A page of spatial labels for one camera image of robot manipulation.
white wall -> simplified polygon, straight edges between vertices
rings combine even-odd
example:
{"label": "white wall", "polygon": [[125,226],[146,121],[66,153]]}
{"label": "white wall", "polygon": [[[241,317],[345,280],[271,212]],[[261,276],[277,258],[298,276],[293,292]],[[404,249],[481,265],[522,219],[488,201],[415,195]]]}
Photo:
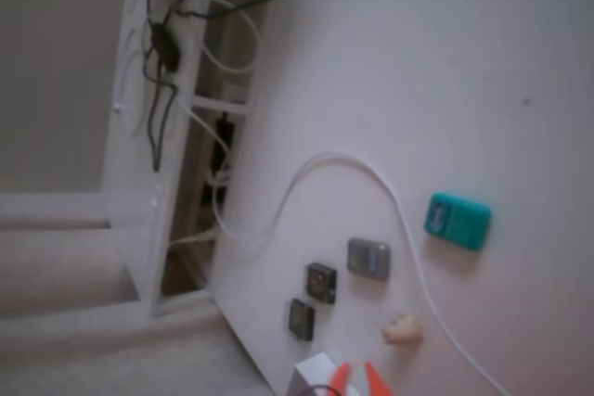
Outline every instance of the white wall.
{"label": "white wall", "polygon": [[[296,168],[324,149],[372,161],[400,191],[436,304],[515,395],[594,393],[592,0],[281,0],[227,217],[255,228]],[[428,237],[431,193],[490,205],[480,254]],[[350,236],[394,249],[387,286],[346,271]],[[303,266],[339,271],[315,340],[284,330]],[[319,351],[370,360],[398,394],[496,394],[447,342],[417,292],[394,206],[368,175],[327,165],[294,189],[263,246],[225,239],[212,292],[279,394]],[[416,353],[380,328],[418,312]]]}
{"label": "white wall", "polygon": [[123,0],[0,0],[0,192],[100,187]]}

beige carpet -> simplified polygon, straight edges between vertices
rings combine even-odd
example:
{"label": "beige carpet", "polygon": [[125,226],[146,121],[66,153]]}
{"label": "beige carpet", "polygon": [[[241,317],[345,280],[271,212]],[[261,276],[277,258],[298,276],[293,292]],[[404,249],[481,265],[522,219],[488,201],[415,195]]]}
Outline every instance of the beige carpet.
{"label": "beige carpet", "polygon": [[[85,239],[101,235],[40,235],[0,233],[0,394],[273,394],[213,303],[151,320],[138,301],[97,306],[130,300],[121,265]],[[85,299],[96,307],[73,310]]]}

beige earplug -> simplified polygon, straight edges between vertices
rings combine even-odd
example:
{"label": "beige earplug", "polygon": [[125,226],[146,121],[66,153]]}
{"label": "beige earplug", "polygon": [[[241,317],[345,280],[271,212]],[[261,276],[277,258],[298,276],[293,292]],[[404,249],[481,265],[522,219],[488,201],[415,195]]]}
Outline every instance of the beige earplug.
{"label": "beige earplug", "polygon": [[401,314],[382,330],[383,339],[391,345],[411,345],[423,340],[420,322],[411,314]]}

wire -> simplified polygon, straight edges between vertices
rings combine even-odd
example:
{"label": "wire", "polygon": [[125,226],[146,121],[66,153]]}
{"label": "wire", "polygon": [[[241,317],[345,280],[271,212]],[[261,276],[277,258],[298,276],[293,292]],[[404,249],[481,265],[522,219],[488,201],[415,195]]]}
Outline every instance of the wire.
{"label": "wire", "polygon": [[[171,111],[171,107],[177,98],[177,87],[173,83],[168,83],[161,79],[162,77],[162,68],[163,65],[159,60],[157,62],[157,78],[152,78],[147,72],[147,60],[145,60],[145,66],[143,67],[143,73],[145,77],[155,83],[155,94],[152,99],[152,105],[150,106],[150,111],[148,113],[148,122],[147,122],[147,134],[148,134],[148,142],[150,143],[150,150],[152,155],[152,170],[154,172],[158,172],[161,169],[161,157],[162,157],[162,150],[163,150],[163,140],[165,137],[165,125],[167,123],[167,118],[169,117],[169,112]],[[159,97],[161,95],[161,88],[168,87],[171,89],[171,95],[169,96],[169,100],[167,101],[167,105],[165,106],[165,110],[163,111],[163,115],[161,118],[161,125],[159,127],[159,136],[158,141],[155,142],[153,136],[153,121],[155,117],[155,111],[157,109],[157,104],[159,103]]]}
{"label": "wire", "polygon": [[210,19],[219,19],[222,18],[224,16],[228,16],[230,14],[236,13],[238,11],[241,11],[243,9],[247,9],[247,8],[251,8],[253,6],[257,6],[257,5],[261,5],[264,4],[266,2],[270,2],[272,0],[251,0],[249,2],[245,2],[243,4],[239,4],[236,6],[231,7],[230,9],[226,9],[224,11],[218,11],[216,13],[198,13],[196,11],[189,11],[189,10],[183,10],[181,8],[178,8],[175,13],[178,16],[181,16],[183,18],[196,18],[196,19],[206,19],[206,20],[210,20]]}
{"label": "wire", "polygon": [[[228,6],[230,9],[236,8],[231,2],[229,2],[227,0],[210,0],[210,1],[220,4],[220,5]],[[208,49],[208,47],[204,44],[204,42],[202,42],[202,45],[201,45],[201,49],[204,52],[204,54],[206,55],[206,57],[218,69],[225,71],[227,73],[231,73],[231,74],[241,74],[241,73],[247,73],[249,71],[252,71],[253,69],[255,69],[255,67],[258,63],[258,60],[260,59],[261,41],[260,41],[260,33],[258,32],[258,28],[256,27],[256,24],[253,23],[252,18],[250,18],[250,16],[245,11],[237,10],[237,12],[245,20],[246,24],[248,25],[250,30],[252,30],[252,33],[253,33],[253,40],[255,41],[255,49],[254,49],[254,57],[252,58],[250,63],[248,63],[244,67],[239,67],[239,68],[228,67],[227,65],[223,64],[223,62],[221,62],[216,57],[214,57],[213,53],[211,53],[211,50]]]}
{"label": "wire", "polygon": [[207,242],[207,241],[215,241],[219,236],[219,228],[218,226],[212,227],[208,231],[204,231],[200,234],[196,234],[195,236],[187,236],[185,238],[178,238],[169,243],[169,246],[174,245],[181,245],[185,243],[193,243],[193,242]]}
{"label": "wire", "polygon": [[225,141],[223,141],[223,138],[221,138],[221,136],[218,135],[218,133],[213,129],[213,127],[208,125],[208,123],[205,120],[203,120],[200,116],[198,116],[196,113],[194,113],[190,109],[190,107],[188,107],[186,104],[184,104],[184,102],[181,99],[177,98],[175,100],[175,102],[185,113],[187,113],[189,115],[190,118],[192,118],[194,121],[196,121],[198,124],[200,124],[202,126],[202,128],[204,130],[206,130],[206,132],[208,132],[217,143],[219,143],[221,148],[225,151],[226,155],[229,154],[229,152],[230,152],[229,146],[226,144]]}
{"label": "wire", "polygon": [[[248,240],[254,240],[255,238],[258,238],[260,236],[265,235],[266,233],[268,233],[277,223],[278,223],[278,219],[280,218],[280,214],[282,212],[283,207],[285,206],[285,203],[287,202],[287,198],[289,197],[291,190],[295,187],[295,185],[298,183],[298,181],[306,174],[308,173],[312,168],[314,168],[315,166],[317,166],[318,164],[321,163],[326,163],[326,162],[346,162],[358,167],[362,167],[364,168],[367,172],[369,172],[371,174],[371,176],[373,176],[377,181],[379,181],[381,183],[381,185],[384,187],[384,189],[389,193],[389,195],[391,196],[392,200],[394,201],[394,205],[397,209],[397,213],[398,213],[398,218],[400,220],[400,224],[402,225],[402,227],[404,228],[406,237],[407,237],[407,244],[408,244],[408,248],[410,249],[410,252],[412,254],[412,259],[415,265],[415,269],[417,271],[417,276],[419,278],[419,282],[420,282],[420,287],[422,289],[422,292],[424,294],[425,300],[427,301],[427,304],[429,306],[429,309],[431,310],[431,313],[433,315],[433,317],[435,318],[435,320],[437,321],[437,324],[440,326],[440,328],[442,329],[442,331],[445,333],[445,336],[448,338],[448,340],[452,343],[452,345],[456,348],[456,350],[458,350],[458,352],[468,361],[468,363],[489,383],[491,384],[491,386],[493,386],[493,388],[495,390],[497,390],[500,394],[502,394],[503,396],[511,396],[511,393],[509,393],[502,384],[500,384],[494,377],[492,377],[484,368],[481,364],[479,364],[467,351],[466,349],[462,346],[462,344],[459,342],[458,339],[456,339],[456,336],[454,336],[454,334],[452,333],[452,331],[449,329],[449,327],[447,326],[446,322],[444,321],[442,315],[439,313],[439,311],[437,310],[437,307],[435,305],[435,302],[433,301],[433,296],[431,294],[431,291],[429,290],[429,286],[427,284],[427,278],[425,276],[425,272],[422,268],[422,263],[420,261],[420,257],[419,257],[419,253],[418,251],[415,249],[415,242],[413,240],[412,237],[412,231],[410,230],[410,227],[408,225],[407,219],[405,218],[405,215],[402,211],[403,209],[403,205],[402,205],[402,200],[400,198],[400,196],[396,193],[395,189],[390,185],[390,183],[388,182],[388,180],[386,179],[386,177],[376,168],[374,168],[372,166],[372,164],[370,164],[369,162],[354,156],[354,155],[349,155],[346,153],[342,153],[339,151],[332,151],[332,152],[322,152],[322,153],[318,153],[316,155],[314,155],[313,157],[309,158],[308,160],[306,160],[302,166],[297,170],[297,172],[292,176],[289,185],[287,186],[287,189],[282,197],[282,199],[280,200],[280,203],[277,207],[277,210],[272,218],[272,220],[270,221],[269,224],[266,224],[262,229],[258,230],[258,231],[254,231],[251,234],[237,234],[236,232],[234,232],[233,230],[229,229],[229,227],[226,225],[226,223],[223,221],[223,218],[221,216],[221,212],[218,209],[218,203],[216,201],[216,199],[213,199],[213,210],[214,210],[214,216],[216,217],[217,222],[219,223],[219,225],[221,226],[221,228],[223,229],[223,231],[230,236],[231,238],[234,238],[236,240],[241,240],[241,241],[248,241]],[[217,186],[218,184],[215,184],[213,187],[213,197],[216,197],[216,190],[217,190]]]}

black power adapter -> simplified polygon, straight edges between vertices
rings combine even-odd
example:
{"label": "black power adapter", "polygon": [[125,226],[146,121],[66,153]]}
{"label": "black power adapter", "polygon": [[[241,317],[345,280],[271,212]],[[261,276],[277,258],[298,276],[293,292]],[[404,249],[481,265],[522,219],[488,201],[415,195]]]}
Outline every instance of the black power adapter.
{"label": "black power adapter", "polygon": [[161,23],[152,23],[150,30],[150,43],[155,48],[159,61],[168,72],[175,73],[179,67],[181,54],[174,37]]}

